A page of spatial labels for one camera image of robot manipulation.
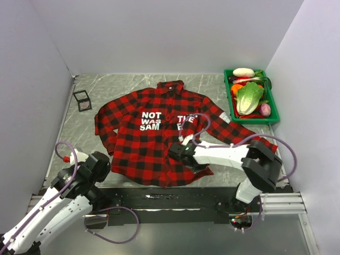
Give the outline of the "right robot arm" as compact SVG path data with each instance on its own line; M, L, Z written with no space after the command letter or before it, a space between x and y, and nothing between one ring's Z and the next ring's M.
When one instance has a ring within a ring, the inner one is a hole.
M241 182L231 199L237 211L245 211L255 197L276 190L282 160L260 141L240 146L222 146L205 141L194 144L172 144L168 155L181 162L193 173L200 173L209 165L228 166L245 172L246 179Z

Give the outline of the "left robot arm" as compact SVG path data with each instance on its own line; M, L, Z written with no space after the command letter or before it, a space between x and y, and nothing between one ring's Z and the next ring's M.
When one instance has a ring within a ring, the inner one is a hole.
M109 157L75 150L69 167L58 172L37 204L11 230L1 235L1 254L39 254L39 247L82 216L104 210L105 195L96 183L110 172Z

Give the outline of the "red black plaid shirt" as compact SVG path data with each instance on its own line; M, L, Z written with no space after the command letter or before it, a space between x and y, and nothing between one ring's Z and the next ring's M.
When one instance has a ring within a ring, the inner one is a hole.
M179 136L207 131L219 141L238 143L252 131L231 122L210 98L184 89L181 80L133 91L102 106L95 116L95 134L112 156L112 171L135 183L183 186L211 170L194 173L168 156Z

